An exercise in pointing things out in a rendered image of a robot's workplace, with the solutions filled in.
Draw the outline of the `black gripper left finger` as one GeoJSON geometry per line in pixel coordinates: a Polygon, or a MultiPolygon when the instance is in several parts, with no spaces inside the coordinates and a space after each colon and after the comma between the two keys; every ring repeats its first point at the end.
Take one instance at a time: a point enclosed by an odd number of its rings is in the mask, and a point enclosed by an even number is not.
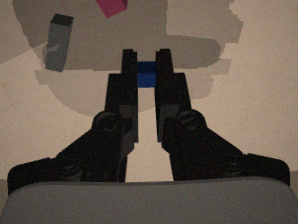
{"type": "Polygon", "coordinates": [[[138,143],[137,52],[123,49],[121,73],[109,73],[105,109],[94,117],[91,129],[55,158],[14,166],[7,176],[8,197],[39,182],[125,182],[134,143],[138,143]]]}

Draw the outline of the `dark pink rod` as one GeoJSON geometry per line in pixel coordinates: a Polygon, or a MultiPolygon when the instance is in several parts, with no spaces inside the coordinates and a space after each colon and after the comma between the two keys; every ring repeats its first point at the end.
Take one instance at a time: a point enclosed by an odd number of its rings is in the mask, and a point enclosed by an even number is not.
{"type": "Polygon", "coordinates": [[[96,0],[107,18],[127,9],[128,0],[96,0]]]}

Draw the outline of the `small blue cube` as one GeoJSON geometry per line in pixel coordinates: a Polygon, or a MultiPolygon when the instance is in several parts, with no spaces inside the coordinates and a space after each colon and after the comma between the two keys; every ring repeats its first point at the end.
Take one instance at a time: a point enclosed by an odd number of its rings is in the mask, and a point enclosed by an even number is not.
{"type": "Polygon", "coordinates": [[[137,61],[138,88],[155,88],[155,61],[137,61]]]}

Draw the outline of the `grey rectangular block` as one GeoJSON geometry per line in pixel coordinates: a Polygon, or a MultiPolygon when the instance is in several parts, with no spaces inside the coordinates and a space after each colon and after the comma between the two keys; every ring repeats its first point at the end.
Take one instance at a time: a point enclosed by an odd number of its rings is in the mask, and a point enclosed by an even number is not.
{"type": "Polygon", "coordinates": [[[66,63],[74,17],[55,14],[50,22],[45,69],[61,72],[66,63]]]}

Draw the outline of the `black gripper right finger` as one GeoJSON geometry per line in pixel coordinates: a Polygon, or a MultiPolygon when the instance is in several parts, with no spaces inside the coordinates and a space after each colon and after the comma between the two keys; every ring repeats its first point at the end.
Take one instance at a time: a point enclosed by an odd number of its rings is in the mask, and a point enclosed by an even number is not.
{"type": "Polygon", "coordinates": [[[157,142],[169,153],[174,181],[260,176],[290,187],[284,161],[243,154],[207,127],[204,116],[191,107],[185,73],[174,76],[170,49],[156,51],[155,67],[157,142]]]}

